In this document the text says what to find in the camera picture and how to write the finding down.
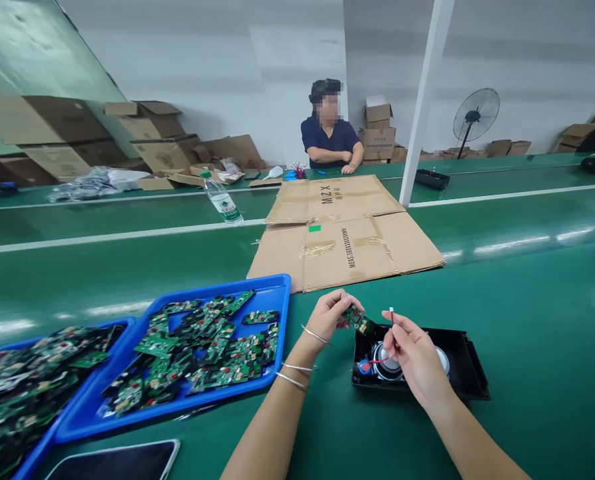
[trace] hand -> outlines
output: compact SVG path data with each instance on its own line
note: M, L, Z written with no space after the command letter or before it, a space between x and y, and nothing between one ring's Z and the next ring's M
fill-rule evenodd
M349 327L349 324L342 320L340 315L342 315L351 304L364 311L362 304L343 289L338 289L323 295L313 309L313 313L306 324L306 328L327 342L331 341L336 329L339 330L341 328ZM303 343L308 345L310 349L315 350L316 353L322 351L326 346L325 343L322 343L306 331L302 333L300 340L303 340Z
M342 175L351 175L355 170L354 165L344 165L342 167Z
M391 320L391 312L382 317ZM384 336L382 346L402 367L404 378L420 405L428 411L455 397L435 345L429 335L402 315L393 314L393 327Z

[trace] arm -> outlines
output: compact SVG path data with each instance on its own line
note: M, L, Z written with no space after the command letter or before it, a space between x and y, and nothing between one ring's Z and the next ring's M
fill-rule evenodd
M364 311L362 305L342 289L324 295L306 328L330 341L336 328L348 328L348 324L338 323L338 319L351 303ZM280 373L301 383L304 390L284 378L275 378L222 472L222 480L282 480L286 477L310 379L310 372L286 365L312 369L318 353L325 346L315 335L302 333ZM260 452L264 452L266 461L260 461Z
M306 153L309 154L309 158L318 163L332 163L338 160L344 160L345 162L350 161L351 152L334 152L325 150L317 147L309 147L306 149Z
M342 167L342 173L350 175L360 166L362 163L362 159L364 158L364 146L362 145L361 141L358 141L353 146L353 153L351 156L351 161L348 165Z
M382 316L391 319L390 312ZM493 441L455 394L436 348L415 323L394 315L384 348L400 363L404 377L438 430L465 480L526 480L529 476Z

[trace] standing fan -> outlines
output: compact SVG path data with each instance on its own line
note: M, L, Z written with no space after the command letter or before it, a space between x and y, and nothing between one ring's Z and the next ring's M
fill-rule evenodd
M464 144L480 138L491 128L500 110L500 96L493 89L473 92L462 102L453 120L453 134L462 140L458 158L462 156Z

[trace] blue plastic tray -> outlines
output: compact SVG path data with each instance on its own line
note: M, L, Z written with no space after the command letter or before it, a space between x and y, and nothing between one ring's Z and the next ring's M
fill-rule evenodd
M115 415L106 416L108 412L108 400L102 397L102 392L115 380L124 369L137 356L133 348L140 342L146 334L149 326L149 317L161 311L168 303L186 300L202 299L211 300L217 295L233 295L237 297L246 290L254 289L256 294L231 318L236 328L233 338L253 335L265 331L268 323L261 325L242 325L242 319L245 314L257 310L278 310L279 311L279 337L277 339L277 353L275 363L268 365L260 378L245 383L239 383L222 389L210 390L190 397L184 395L189 388L182 388L176 400L155 407L137 410L121 417ZM63 421L55 436L55 441L64 443L78 440L84 437L97 435L110 430L126 427L134 423L153 419L161 415L167 415L181 410L192 409L200 405L215 403L225 398L250 392L268 386L275 378L275 372L279 371L282 363L282 351L284 346L284 336L286 332L286 319L289 309L289 294L291 289L291 277L289 275L273 275L271 277L262 277L252 280L245 280L235 283L225 283L214 287L207 287L197 290L187 290L177 293L170 293L164 297L155 300L144 316L137 321L135 328L127 337L127 341L122 343L122 350L111 359L108 369L104 375L96 378L95 384L86 390L85 394L80 396L74 408L70 409L68 414L64 415ZM175 329L180 323L185 313L170 315L169 328Z
M93 327L96 327L96 328L104 328L104 327L110 327L112 325L120 325L122 323L126 324L126 328L124 329L124 332L122 332L122 335L120 335L120 338L118 338L115 341L115 343L109 350L109 353L112 355L115 355L119 351L121 342L127 340L127 338L128 338L127 334L131 330L131 327L135 326L135 319L133 317L127 317L127 318L123 318L120 320L114 320L112 322L99 323L97 325L93 325ZM0 351L2 351L2 350L22 350L23 348L32 346L38 340L42 340L42 338L44 338L44 337L37 337L37 338L31 339L31 340L25 340L23 342L14 343L12 345L6 345L5 347L0 348ZM46 430L46 432L44 433L44 436L42 437L42 439L39 442L37 442L35 448L33 450L31 450L31 452L28 454L28 456L24 459L24 462L22 462L21 466L15 472L15 476L13 477L13 480L24 480L24 479L31 478L31 474L38 467L39 463L42 461L42 458L44 458L44 455L46 455L49 448L54 443L53 440L54 440L55 433L57 432L61 422L64 420L64 418L66 418L66 416L68 415L70 410L72 410L72 408L74 408L76 400L78 400L84 394L84 392L86 392L86 390L88 388L90 388L90 386L92 384L94 384L94 382L96 382L97 378L102 374L103 370L105 368L107 368L108 366L109 366L108 362L103 363L98 368L96 368L93 372L91 372L91 374L88 376L88 378L86 378L86 380L84 380L84 383L80 386L80 388L78 388L78 390L72 396L68 405L66 405L66 407L64 407L64 410L62 410L62 413L54 420L54 422L50 426L50 428L48 430Z

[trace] navy shirt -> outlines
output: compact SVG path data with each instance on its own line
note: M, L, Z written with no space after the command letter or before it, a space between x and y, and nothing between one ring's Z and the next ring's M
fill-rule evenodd
M331 138L326 136L326 132L320 126L320 121L314 113L302 122L302 143L304 151L311 147L317 147L330 151L348 151L353 152L353 147L360 139L353 130L350 123L344 120L338 120L333 128ZM331 163L318 163L311 160L311 168L340 168L347 163L344 160L338 160Z

